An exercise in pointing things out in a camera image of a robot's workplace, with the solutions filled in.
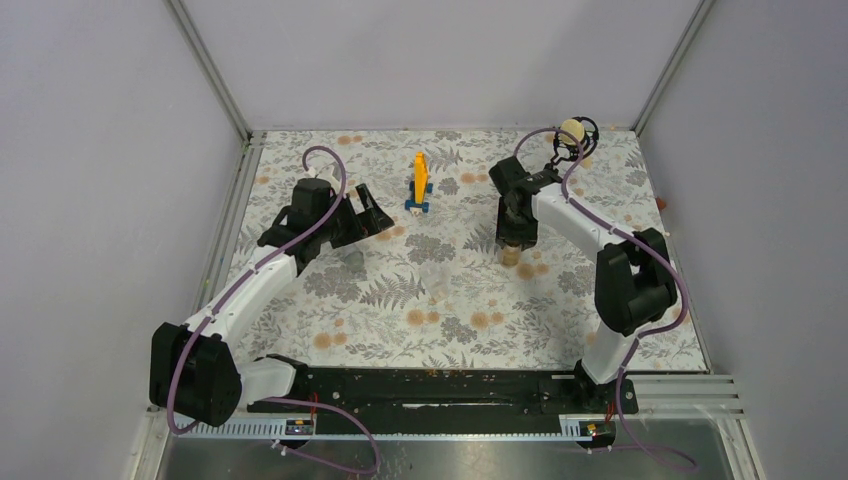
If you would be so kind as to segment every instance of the white wall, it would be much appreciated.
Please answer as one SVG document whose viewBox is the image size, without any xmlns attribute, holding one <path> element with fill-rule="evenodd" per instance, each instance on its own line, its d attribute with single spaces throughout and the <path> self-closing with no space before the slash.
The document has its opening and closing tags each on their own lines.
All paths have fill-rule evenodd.
<svg viewBox="0 0 848 480">
<path fill-rule="evenodd" d="M 163 2 L 2 2 L 0 478 L 121 474 L 238 156 Z"/>
<path fill-rule="evenodd" d="M 698 0 L 187 0 L 253 129 L 629 127 Z"/>
<path fill-rule="evenodd" d="M 848 3 L 717 2 L 642 141 L 769 479 L 848 451 Z"/>
</svg>

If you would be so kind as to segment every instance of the yellow block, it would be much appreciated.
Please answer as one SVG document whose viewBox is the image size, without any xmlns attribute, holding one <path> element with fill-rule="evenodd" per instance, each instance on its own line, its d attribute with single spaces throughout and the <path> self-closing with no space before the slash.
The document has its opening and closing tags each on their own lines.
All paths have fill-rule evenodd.
<svg viewBox="0 0 848 480">
<path fill-rule="evenodd" d="M 424 203 L 424 192 L 430 181 L 430 171 L 427 169 L 427 158 L 422 152 L 415 154 L 415 203 Z"/>
</svg>

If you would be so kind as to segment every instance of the floral tablecloth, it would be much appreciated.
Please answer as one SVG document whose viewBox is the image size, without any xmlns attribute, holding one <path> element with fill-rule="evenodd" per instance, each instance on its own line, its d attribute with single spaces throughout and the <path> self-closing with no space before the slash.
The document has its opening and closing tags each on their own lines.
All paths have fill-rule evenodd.
<svg viewBox="0 0 848 480">
<path fill-rule="evenodd" d="M 594 341 L 594 265 L 547 227 L 513 268 L 494 244 L 498 194 L 487 175 L 525 132 L 269 132 L 250 194 L 230 279 L 303 176 L 301 153 L 327 145 L 343 158 L 348 188 L 366 183 L 395 227 L 357 245 L 365 270 L 326 247 L 268 305 L 235 349 L 237 359 L 279 353 L 312 365 L 429 368 L 572 367 Z M 528 171 L 551 155 L 551 136 L 527 142 Z M 416 152 L 424 152 L 430 211 L 403 208 Z M 311 158 L 321 168 L 331 159 Z M 621 224 L 663 229 L 632 132 L 602 131 L 600 144 L 570 180 L 572 191 Z M 448 269 L 449 296 L 436 303 L 420 269 Z M 670 322 L 677 307 L 661 321 Z M 631 363 L 641 370 L 705 370 L 691 321 L 650 337 Z"/>
</svg>

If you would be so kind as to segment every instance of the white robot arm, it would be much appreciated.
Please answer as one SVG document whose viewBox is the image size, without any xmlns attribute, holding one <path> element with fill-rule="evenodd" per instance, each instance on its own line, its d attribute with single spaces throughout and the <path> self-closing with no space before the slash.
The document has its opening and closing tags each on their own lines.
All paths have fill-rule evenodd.
<svg viewBox="0 0 848 480">
<path fill-rule="evenodd" d="M 204 308 L 182 325 L 163 323 L 153 335 L 150 365 L 150 401 L 166 406 L 178 358 L 190 337 L 202 328 L 188 353 L 179 378 L 174 409 L 212 426 L 223 424 L 237 407 L 268 397 L 284 397 L 295 381 L 297 361 L 268 356 L 236 365 L 231 354 L 262 309 L 291 283 L 321 251 L 350 245 L 394 225 L 368 188 L 356 187 L 363 211 L 356 213 L 345 196 L 320 228 L 310 231 L 336 199 L 330 182 L 318 178 L 298 181 L 292 203 L 280 211 L 260 236 L 244 269 Z"/>
<path fill-rule="evenodd" d="M 203 335 L 217 335 L 221 342 L 231 348 L 235 347 L 247 328 L 259 318 L 268 302 L 297 278 L 295 258 L 284 254 L 256 268 L 262 259 L 275 250 L 276 248 L 270 245 L 256 247 L 247 266 L 236 275 L 236 280 L 225 286 L 209 304 L 186 320 L 187 331 L 195 331 L 206 317 L 210 317 L 212 320 L 203 329 Z M 220 302 L 233 283 L 251 271 L 255 273 L 239 285 L 223 308 L 215 313 L 213 306 Z M 237 364 L 236 370 L 241 377 L 241 396 L 237 404 L 239 408 L 245 408 L 263 398 L 284 397 L 288 395 L 294 383 L 294 367 L 274 358 L 266 357 L 255 362 Z"/>
<path fill-rule="evenodd" d="M 490 171 L 501 194 L 496 242 L 501 247 L 535 246 L 538 224 L 549 225 L 596 264 L 595 307 L 601 323 L 595 342 L 575 368 L 593 385 L 615 380 L 636 334 L 650 328 L 677 301 L 671 275 L 647 253 L 590 220 L 562 193 L 562 179 L 552 168 L 530 175 L 513 156 Z M 592 212 L 605 223 L 615 223 Z M 634 235 L 668 259 L 665 238 L 654 229 Z M 638 267 L 633 273 L 632 267 Z"/>
</svg>

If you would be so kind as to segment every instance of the yellow toy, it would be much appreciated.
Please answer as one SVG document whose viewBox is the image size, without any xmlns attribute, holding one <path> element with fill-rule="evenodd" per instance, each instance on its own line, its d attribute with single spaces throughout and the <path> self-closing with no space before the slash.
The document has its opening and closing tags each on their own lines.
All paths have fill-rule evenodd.
<svg viewBox="0 0 848 480">
<path fill-rule="evenodd" d="M 427 213 L 430 211 L 430 203 L 424 201 L 424 194 L 433 192 L 433 184 L 427 183 L 430 180 L 430 171 L 427 169 L 427 157 L 422 152 L 415 155 L 413 169 L 415 177 L 413 181 L 409 182 L 409 191 L 412 193 L 404 208 L 407 210 L 420 208 L 421 211 Z"/>
</svg>

